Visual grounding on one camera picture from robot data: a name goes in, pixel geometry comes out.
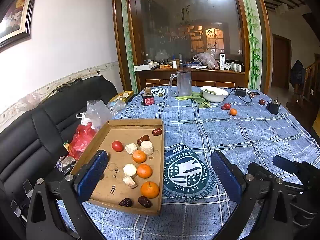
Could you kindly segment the clear plastic pitcher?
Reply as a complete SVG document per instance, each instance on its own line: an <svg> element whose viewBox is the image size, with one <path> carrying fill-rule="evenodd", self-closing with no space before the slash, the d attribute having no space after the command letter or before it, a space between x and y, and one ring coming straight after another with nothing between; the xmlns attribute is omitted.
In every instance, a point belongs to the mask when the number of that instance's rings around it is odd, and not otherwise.
<svg viewBox="0 0 320 240"><path fill-rule="evenodd" d="M173 90L173 80L176 79L177 89ZM192 85L191 85L191 71L179 70L176 74L171 74L169 79L169 87L173 96L191 96Z"/></svg>

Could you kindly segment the green leafy vegetable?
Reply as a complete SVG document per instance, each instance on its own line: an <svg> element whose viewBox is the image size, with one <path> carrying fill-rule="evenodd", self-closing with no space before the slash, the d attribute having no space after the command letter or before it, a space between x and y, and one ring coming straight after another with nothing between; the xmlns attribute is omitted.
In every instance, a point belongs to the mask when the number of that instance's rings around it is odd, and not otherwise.
<svg viewBox="0 0 320 240"><path fill-rule="evenodd" d="M203 93L200 92L192 92L191 95L185 95L185 96L176 96L175 99L180 100L180 101L185 101L185 100L192 100L196 104L198 104L199 108L211 108L211 104L209 103L208 100L206 100L203 96Z"/></svg>

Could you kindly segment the wooden glass cabinet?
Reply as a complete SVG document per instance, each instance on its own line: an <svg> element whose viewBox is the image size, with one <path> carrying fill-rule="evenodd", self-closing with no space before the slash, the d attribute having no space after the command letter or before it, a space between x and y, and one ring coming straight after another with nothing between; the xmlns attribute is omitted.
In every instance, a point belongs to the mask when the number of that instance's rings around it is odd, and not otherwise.
<svg viewBox="0 0 320 240"><path fill-rule="evenodd" d="M267 93L271 33L264 0L112 0L120 78L125 89L167 85L173 69L135 71L151 61L186 66L199 53L242 70L193 71L193 85L245 86Z"/></svg>

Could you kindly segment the white bowl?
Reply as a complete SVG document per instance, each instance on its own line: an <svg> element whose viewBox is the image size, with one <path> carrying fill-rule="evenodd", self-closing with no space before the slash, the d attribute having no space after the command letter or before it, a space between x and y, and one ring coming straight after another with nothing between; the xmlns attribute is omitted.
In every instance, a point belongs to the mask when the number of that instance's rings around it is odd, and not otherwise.
<svg viewBox="0 0 320 240"><path fill-rule="evenodd" d="M228 92L225 89L212 86L200 87L203 97L213 103L223 102Z"/></svg>

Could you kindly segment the blue plaid tablecloth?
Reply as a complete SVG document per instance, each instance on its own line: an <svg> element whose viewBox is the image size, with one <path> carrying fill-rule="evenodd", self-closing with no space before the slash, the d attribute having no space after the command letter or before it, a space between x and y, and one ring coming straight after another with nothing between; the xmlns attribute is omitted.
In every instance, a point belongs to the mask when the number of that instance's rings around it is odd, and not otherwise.
<svg viewBox="0 0 320 240"><path fill-rule="evenodd" d="M209 165L210 154L220 150L242 172L255 162L292 183L298 178L275 167L274 156L319 166L319 145L284 108L273 115L258 98L246 103L230 95L226 102L237 111L232 116L218 103L200 108L191 100L175 99L169 87L164 90L151 106L143 106L142 97L136 96L117 119L162 119L165 152L185 145ZM158 216L124 213L88 202L83 206L108 239L211 239L232 213L235 202L211 172L206 185L192 194L174 189L166 180Z"/></svg>

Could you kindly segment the black power adapter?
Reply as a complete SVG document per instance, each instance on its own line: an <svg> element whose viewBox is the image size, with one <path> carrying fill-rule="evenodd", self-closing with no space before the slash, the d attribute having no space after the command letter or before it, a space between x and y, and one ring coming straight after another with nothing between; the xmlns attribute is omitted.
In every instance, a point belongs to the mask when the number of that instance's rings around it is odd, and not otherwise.
<svg viewBox="0 0 320 240"><path fill-rule="evenodd" d="M239 87L234 90L234 93L236 96L245 97L247 95L247 90L245 88Z"/></svg>

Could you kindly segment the red tomato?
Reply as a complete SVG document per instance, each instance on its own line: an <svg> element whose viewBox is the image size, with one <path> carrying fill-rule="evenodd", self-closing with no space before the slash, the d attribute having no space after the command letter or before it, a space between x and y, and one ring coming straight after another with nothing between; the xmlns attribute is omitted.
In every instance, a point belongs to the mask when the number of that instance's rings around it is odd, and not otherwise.
<svg viewBox="0 0 320 240"><path fill-rule="evenodd" d="M225 110L231 109L231 105L230 105L229 103L225 103L225 104L224 104L224 109L225 109Z"/></svg>
<svg viewBox="0 0 320 240"><path fill-rule="evenodd" d="M113 149L114 151L116 151L116 152L121 152L121 151L124 150L123 144L122 144L120 141L118 141L118 140L113 141L112 144L111 144L111 147L112 147L112 149Z"/></svg>

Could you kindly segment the small orange tangerine far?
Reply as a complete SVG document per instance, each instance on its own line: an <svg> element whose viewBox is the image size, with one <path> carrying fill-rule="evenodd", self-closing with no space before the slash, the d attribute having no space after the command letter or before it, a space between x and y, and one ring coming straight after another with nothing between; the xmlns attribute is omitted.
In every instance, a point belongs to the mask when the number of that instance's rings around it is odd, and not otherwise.
<svg viewBox="0 0 320 240"><path fill-rule="evenodd" d="M237 115L237 110L231 108L230 111L229 111L229 113L230 113L230 115Z"/></svg>

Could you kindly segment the dark red date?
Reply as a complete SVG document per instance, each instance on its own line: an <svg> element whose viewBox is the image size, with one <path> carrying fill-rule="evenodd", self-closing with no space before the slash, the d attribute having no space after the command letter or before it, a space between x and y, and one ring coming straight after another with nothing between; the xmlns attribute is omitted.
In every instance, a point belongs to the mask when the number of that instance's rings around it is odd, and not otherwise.
<svg viewBox="0 0 320 240"><path fill-rule="evenodd" d="M140 196L138 198L138 202L141 206L143 206L147 209L152 207L152 202L148 198L146 198L145 196Z"/></svg>

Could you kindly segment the brown cardboard tray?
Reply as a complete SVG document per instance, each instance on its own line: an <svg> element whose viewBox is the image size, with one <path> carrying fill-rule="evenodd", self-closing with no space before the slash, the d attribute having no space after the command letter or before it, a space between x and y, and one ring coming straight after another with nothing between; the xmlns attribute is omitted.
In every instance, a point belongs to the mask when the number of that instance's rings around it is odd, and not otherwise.
<svg viewBox="0 0 320 240"><path fill-rule="evenodd" d="M97 132L71 173L103 152L98 182L89 202L140 215L159 215L164 171L164 129L161 119L110 120Z"/></svg>

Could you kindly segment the dark red ink bottle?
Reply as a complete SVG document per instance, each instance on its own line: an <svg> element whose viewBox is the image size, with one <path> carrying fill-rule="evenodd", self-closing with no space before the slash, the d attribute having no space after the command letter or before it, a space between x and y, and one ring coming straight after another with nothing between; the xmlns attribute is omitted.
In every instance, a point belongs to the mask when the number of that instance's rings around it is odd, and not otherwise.
<svg viewBox="0 0 320 240"><path fill-rule="evenodd" d="M145 87L144 88L144 93L142 94L142 101L141 104L143 106L149 106L153 105L155 103L152 91L150 87Z"/></svg>

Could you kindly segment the red plastic bag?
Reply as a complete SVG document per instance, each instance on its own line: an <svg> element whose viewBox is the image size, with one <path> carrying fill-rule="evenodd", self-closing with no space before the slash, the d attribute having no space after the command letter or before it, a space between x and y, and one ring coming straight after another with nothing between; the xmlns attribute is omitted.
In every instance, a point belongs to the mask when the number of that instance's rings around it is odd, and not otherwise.
<svg viewBox="0 0 320 240"><path fill-rule="evenodd" d="M92 128L92 123L88 122L86 125L79 124L73 139L69 144L68 152L75 160L78 160L85 151L89 143L95 136L96 131Z"/></svg>

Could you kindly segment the black sofa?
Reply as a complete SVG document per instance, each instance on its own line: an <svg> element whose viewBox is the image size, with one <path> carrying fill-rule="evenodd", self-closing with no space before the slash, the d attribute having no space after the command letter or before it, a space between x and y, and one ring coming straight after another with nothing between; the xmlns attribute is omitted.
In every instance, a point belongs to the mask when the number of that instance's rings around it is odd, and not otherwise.
<svg viewBox="0 0 320 240"><path fill-rule="evenodd" d="M11 202L27 215L29 200L23 183L32 186L39 178L60 180L54 166L67 154L63 144L71 142L87 102L108 103L117 90L111 81L94 76L77 79L25 112L1 132L1 239L26 238L26 223L18 218Z"/></svg>

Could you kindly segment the white sugarcane chunk front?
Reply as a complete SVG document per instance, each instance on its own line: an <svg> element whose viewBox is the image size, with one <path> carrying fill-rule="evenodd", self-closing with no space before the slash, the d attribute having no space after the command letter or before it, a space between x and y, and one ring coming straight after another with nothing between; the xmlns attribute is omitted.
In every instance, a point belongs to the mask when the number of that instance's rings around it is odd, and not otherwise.
<svg viewBox="0 0 320 240"><path fill-rule="evenodd" d="M123 178L123 182L125 183L126 186L128 186L130 189L134 189L137 187L136 182L130 177L130 176L125 176Z"/></svg>

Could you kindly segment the white sugarcane chunk square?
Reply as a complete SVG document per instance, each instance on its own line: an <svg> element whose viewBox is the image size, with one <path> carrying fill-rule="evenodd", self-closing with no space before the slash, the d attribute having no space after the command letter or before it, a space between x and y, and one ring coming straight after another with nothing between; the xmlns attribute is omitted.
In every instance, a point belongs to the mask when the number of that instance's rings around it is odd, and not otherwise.
<svg viewBox="0 0 320 240"><path fill-rule="evenodd" d="M135 143L130 143L127 144L125 146L125 151L129 154L129 155L133 155L133 153L138 150L137 146L135 145Z"/></svg>

